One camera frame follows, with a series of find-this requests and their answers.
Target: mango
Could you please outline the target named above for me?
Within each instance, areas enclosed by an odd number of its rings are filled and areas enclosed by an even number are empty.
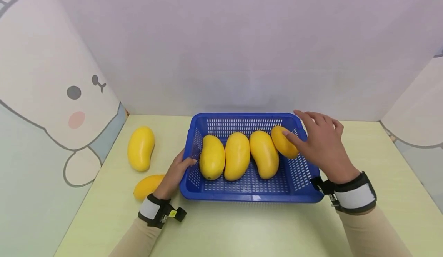
[[[278,170],[279,156],[271,136],[264,131],[254,131],[250,137],[250,147],[260,177],[272,178]]]
[[[288,131],[283,126],[274,126],[271,130],[271,138],[278,152],[289,159],[297,158],[298,149],[283,135],[283,131]]]
[[[128,144],[128,160],[133,169],[139,172],[149,169],[154,144],[154,132],[151,128],[139,127],[132,133]]]
[[[225,168],[225,148],[219,138],[206,135],[200,154],[200,172],[204,178],[215,180],[222,175]]]
[[[137,200],[143,201],[146,196],[157,189],[164,177],[164,174],[157,174],[143,178],[134,188],[134,197]]]
[[[245,174],[250,163],[251,150],[248,137],[240,132],[232,133],[226,142],[225,155],[225,179],[236,181]]]

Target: black wrist strap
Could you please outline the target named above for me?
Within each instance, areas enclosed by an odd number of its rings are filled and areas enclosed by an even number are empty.
[[[181,222],[186,216],[186,211],[184,211],[181,207],[178,207],[177,210],[175,210],[170,202],[171,199],[158,199],[153,194],[149,194],[142,204],[143,207],[140,208],[138,217],[144,222],[148,223],[149,227],[157,227],[160,229],[163,228],[163,225],[168,217],[174,217],[176,220]],[[149,211],[157,209],[157,213],[149,217]]]
[[[311,183],[316,190],[329,196],[332,206],[338,211],[358,214],[369,211],[376,205],[377,195],[365,172],[345,184],[323,181],[320,176],[312,178]]]

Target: beige sleeve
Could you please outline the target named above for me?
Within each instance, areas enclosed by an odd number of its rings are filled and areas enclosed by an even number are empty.
[[[110,257],[148,257],[161,229],[148,227],[138,217],[117,243]]]
[[[380,208],[362,215],[337,213],[354,257],[412,257]]]

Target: table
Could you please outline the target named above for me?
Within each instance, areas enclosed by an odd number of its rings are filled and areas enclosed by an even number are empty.
[[[87,193],[56,257],[106,257],[137,215],[132,191],[145,176],[165,173],[183,148],[190,117],[130,115]],[[342,121],[350,159],[370,177],[378,204],[413,253],[442,256],[443,216],[378,122]],[[151,167],[128,164],[129,137],[139,126],[155,134]],[[169,220],[151,256],[352,256],[328,197],[318,204],[172,200],[187,211]]]

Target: white wall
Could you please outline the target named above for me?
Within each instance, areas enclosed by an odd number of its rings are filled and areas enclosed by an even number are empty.
[[[443,212],[443,54],[425,67],[381,120]]]
[[[443,0],[61,0],[131,113],[379,120],[443,40]]]
[[[94,75],[58,0],[0,0],[0,256],[53,256],[108,155],[126,114]]]

